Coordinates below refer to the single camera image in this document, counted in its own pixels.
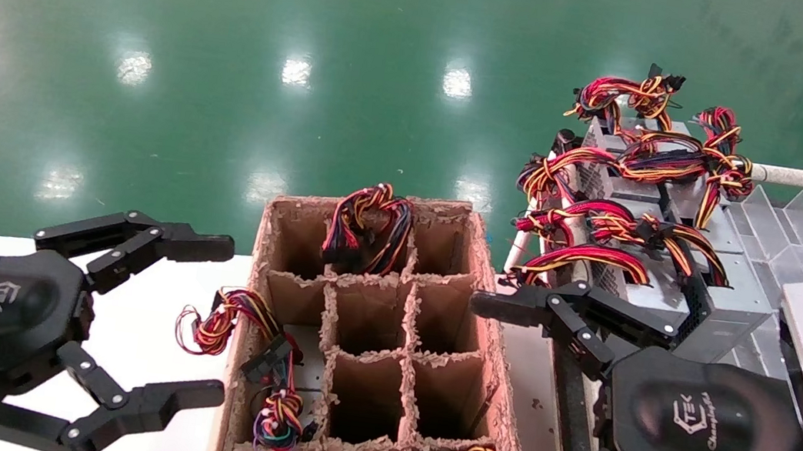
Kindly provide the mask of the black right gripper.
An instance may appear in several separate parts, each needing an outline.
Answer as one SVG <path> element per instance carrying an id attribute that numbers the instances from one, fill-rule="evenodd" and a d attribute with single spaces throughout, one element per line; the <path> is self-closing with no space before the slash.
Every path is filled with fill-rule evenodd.
<path id="1" fill-rule="evenodd" d="M 612 451 L 803 451 L 787 382 L 678 358 L 674 327 L 601 288 L 478 290 L 469 309 L 482 319 L 542 328 L 586 377 L 607 382 L 601 435 Z"/>

